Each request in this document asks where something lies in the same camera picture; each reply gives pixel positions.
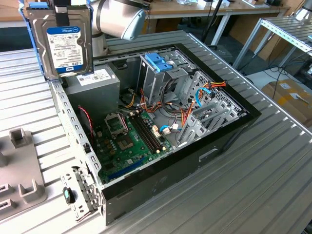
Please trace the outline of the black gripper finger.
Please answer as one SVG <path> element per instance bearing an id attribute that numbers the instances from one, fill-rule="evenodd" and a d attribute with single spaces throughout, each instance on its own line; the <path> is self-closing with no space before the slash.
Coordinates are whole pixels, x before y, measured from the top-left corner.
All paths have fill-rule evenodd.
<path id="1" fill-rule="evenodd" d="M 71 0 L 54 0 L 54 12 L 57 26 L 69 26 L 68 6 L 71 5 Z"/>

